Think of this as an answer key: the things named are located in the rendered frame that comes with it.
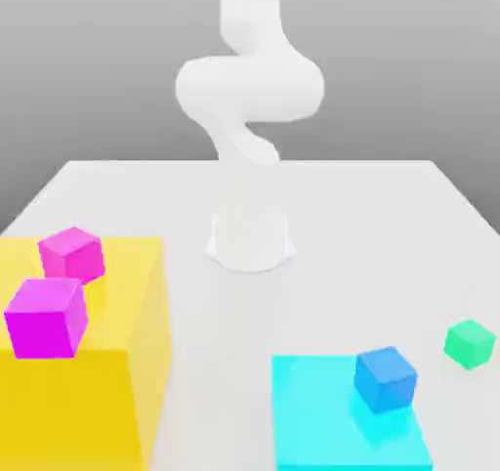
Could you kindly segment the small magenta cube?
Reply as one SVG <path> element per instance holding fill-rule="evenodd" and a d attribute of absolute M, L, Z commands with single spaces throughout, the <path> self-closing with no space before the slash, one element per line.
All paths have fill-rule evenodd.
<path fill-rule="evenodd" d="M 16 358 L 73 358 L 88 325 L 82 283 L 77 278 L 27 278 L 4 319 Z"/>
<path fill-rule="evenodd" d="M 38 242 L 46 278 L 77 278 L 86 284 L 105 274 L 102 240 L 77 227 Z"/>

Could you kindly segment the small blue cube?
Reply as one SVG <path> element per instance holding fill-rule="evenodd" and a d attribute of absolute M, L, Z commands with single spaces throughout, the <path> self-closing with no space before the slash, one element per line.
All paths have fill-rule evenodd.
<path fill-rule="evenodd" d="M 375 414 L 409 407 L 416 384 L 415 368 L 394 346 L 356 356 L 354 386 Z"/>

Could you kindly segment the small green cube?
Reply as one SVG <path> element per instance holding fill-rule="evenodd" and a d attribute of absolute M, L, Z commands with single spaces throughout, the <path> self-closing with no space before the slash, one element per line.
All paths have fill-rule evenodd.
<path fill-rule="evenodd" d="M 496 335 L 473 320 L 461 321 L 448 328 L 444 353 L 465 369 L 485 364 L 491 358 Z"/>

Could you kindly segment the large cyan box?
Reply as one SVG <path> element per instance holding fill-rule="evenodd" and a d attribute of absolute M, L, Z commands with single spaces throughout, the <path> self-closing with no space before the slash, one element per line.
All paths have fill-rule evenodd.
<path fill-rule="evenodd" d="M 275 471 L 434 471 L 415 411 L 375 414 L 354 356 L 271 357 Z"/>

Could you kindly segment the large yellow box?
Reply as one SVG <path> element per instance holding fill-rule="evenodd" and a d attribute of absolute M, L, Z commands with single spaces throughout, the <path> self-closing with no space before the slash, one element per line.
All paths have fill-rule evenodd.
<path fill-rule="evenodd" d="M 149 471 L 172 358 L 163 241 L 105 238 L 76 356 L 19 360 L 3 312 L 43 274 L 36 243 L 0 238 L 0 471 Z"/>

